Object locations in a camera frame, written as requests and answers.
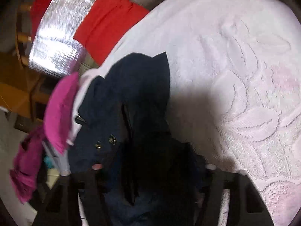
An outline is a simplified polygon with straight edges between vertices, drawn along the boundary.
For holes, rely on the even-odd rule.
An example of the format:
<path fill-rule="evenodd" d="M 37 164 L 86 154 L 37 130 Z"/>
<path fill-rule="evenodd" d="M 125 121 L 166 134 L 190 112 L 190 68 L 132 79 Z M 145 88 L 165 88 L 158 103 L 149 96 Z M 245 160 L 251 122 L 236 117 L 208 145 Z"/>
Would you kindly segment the teal garment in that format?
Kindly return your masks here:
<path fill-rule="evenodd" d="M 46 165 L 46 167 L 48 169 L 53 169 L 55 167 L 53 165 L 52 160 L 51 160 L 51 158 L 49 156 L 45 156 L 43 161 L 44 161 L 44 164 Z"/>

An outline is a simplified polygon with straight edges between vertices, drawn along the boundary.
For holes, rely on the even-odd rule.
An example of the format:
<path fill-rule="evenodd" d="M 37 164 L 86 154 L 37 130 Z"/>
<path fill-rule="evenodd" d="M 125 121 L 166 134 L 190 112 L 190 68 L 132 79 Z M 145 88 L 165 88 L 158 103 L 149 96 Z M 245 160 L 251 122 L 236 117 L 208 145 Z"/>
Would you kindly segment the silver foil insulation panel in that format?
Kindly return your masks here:
<path fill-rule="evenodd" d="M 86 50 L 73 36 L 96 0 L 52 0 L 33 40 L 29 68 L 62 77 L 76 71 Z M 131 0 L 151 10 L 164 0 Z"/>

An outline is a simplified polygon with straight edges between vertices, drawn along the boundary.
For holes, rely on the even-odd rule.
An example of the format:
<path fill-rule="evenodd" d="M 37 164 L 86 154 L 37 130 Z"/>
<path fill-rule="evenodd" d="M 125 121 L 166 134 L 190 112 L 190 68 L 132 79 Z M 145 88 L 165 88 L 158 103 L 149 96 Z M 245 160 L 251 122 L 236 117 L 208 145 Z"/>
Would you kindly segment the magenta pillow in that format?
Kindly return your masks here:
<path fill-rule="evenodd" d="M 74 98 L 78 91 L 79 73 L 62 78 L 52 91 L 44 114 L 44 132 L 61 155 L 67 149 Z"/>

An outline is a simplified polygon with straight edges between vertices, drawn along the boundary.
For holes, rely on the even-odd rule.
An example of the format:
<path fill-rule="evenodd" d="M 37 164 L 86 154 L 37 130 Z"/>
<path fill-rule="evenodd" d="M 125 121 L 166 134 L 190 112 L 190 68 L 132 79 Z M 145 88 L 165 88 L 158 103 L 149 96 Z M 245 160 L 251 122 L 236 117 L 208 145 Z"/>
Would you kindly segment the navy blue zip jacket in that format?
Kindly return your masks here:
<path fill-rule="evenodd" d="M 132 53 L 90 83 L 68 152 L 89 225 L 193 225 L 204 159 L 171 136 L 165 53 Z"/>

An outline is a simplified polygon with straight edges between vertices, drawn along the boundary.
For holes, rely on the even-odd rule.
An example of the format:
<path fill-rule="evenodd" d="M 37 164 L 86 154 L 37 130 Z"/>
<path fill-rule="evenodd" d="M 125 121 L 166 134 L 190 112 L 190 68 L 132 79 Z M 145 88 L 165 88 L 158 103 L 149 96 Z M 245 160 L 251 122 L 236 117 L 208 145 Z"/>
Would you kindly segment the red cushion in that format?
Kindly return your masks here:
<path fill-rule="evenodd" d="M 101 66 L 129 29 L 149 10 L 130 0 L 96 0 L 74 35 Z"/>

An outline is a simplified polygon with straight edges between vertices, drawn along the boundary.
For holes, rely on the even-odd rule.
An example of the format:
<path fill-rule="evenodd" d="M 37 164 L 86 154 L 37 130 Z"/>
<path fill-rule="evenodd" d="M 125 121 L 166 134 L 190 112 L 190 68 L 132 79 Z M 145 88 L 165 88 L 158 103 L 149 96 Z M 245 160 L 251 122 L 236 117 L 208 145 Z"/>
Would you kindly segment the purple fleece garment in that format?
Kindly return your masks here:
<path fill-rule="evenodd" d="M 45 140 L 43 126 L 38 126 L 31 131 L 19 144 L 18 152 L 13 160 L 13 168 L 9 175 L 15 194 L 24 204 L 30 201 L 38 184 L 45 182 L 46 169 L 42 167 L 44 160 Z"/>

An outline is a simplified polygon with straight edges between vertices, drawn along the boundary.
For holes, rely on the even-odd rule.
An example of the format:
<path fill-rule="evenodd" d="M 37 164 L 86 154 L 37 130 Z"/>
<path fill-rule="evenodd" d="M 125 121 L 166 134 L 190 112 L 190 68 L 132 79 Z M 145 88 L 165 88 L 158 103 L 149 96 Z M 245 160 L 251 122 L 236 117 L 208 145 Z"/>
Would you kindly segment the grey garment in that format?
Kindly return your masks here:
<path fill-rule="evenodd" d="M 71 174 L 70 165 L 68 162 L 68 151 L 60 154 L 48 141 L 42 141 L 47 156 L 50 158 L 54 167 L 58 170 L 61 176 L 69 176 Z"/>

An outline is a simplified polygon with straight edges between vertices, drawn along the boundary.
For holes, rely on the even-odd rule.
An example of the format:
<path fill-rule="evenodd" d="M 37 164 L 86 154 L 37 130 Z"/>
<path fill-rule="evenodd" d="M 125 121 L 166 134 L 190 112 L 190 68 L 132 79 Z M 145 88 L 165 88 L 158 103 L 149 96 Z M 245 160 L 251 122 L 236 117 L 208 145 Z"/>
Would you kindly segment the white embossed bed blanket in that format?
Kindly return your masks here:
<path fill-rule="evenodd" d="M 83 74 L 130 53 L 165 52 L 171 133 L 225 170 L 247 171 L 275 225 L 300 209 L 300 23 L 279 0 L 166 0 Z"/>

